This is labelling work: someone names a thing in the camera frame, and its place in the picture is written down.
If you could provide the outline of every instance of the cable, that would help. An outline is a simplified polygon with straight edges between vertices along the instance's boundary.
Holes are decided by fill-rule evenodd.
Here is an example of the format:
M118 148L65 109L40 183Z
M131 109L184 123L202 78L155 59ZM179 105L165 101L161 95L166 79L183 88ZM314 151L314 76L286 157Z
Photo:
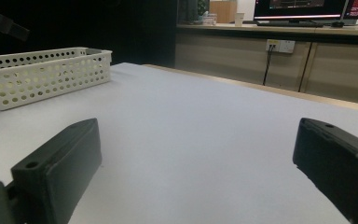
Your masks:
M267 67L266 67L266 73L264 74L263 86L266 85L267 73L269 72L269 63L271 61L271 55L274 49L275 49L275 45L269 45L268 55L267 55Z

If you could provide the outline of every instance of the perforated basket wall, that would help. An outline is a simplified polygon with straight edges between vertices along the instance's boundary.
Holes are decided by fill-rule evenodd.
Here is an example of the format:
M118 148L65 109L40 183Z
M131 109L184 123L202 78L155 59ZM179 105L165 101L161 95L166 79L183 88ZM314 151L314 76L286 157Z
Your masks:
M0 55L0 110L108 82L111 53L70 48Z

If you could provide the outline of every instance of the white tabletop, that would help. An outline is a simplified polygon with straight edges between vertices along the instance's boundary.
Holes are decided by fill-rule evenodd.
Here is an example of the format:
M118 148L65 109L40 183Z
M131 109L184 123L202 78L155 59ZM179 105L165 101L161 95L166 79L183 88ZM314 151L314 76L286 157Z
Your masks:
M97 118L103 166L73 224L348 224L292 163L301 118L358 136L358 110L146 66L0 112L0 180L66 126Z

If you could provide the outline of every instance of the wall socket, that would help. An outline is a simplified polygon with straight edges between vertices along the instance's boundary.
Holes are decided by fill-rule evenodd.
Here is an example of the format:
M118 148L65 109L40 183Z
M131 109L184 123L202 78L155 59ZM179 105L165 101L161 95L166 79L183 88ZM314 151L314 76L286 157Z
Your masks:
M275 48L272 51L281 53L293 53L293 50L295 50L295 43L296 41L293 40L268 39L266 50L269 50L270 45L275 45Z
M267 45L266 45L266 50L269 50L270 45L275 45L275 48L273 48L272 51L279 52L280 44L281 44L281 40L268 39Z

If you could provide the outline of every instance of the black curtain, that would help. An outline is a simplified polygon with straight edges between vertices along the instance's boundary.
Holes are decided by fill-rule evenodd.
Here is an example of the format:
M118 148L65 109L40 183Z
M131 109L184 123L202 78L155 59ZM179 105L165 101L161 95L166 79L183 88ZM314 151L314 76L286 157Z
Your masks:
M176 0L1 1L0 14L28 28L25 42L0 34L0 54L88 47L115 63L173 67Z

